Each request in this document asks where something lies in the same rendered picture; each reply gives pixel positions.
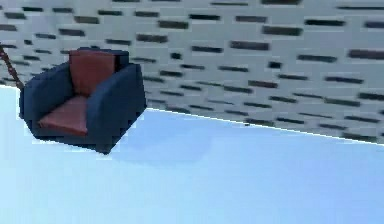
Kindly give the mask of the dark brown thin leg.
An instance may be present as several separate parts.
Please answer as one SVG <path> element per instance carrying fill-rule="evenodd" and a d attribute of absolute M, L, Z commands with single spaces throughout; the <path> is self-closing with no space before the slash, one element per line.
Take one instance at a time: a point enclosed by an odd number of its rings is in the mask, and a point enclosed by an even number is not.
<path fill-rule="evenodd" d="M 24 88 L 24 84 L 18 77 L 18 73 L 16 69 L 12 66 L 11 61 L 9 59 L 8 54 L 5 52 L 3 46 L 0 44 L 0 58 L 5 62 L 5 65 L 7 67 L 8 73 L 13 77 L 15 80 L 16 87 L 19 90 L 22 90 Z"/>

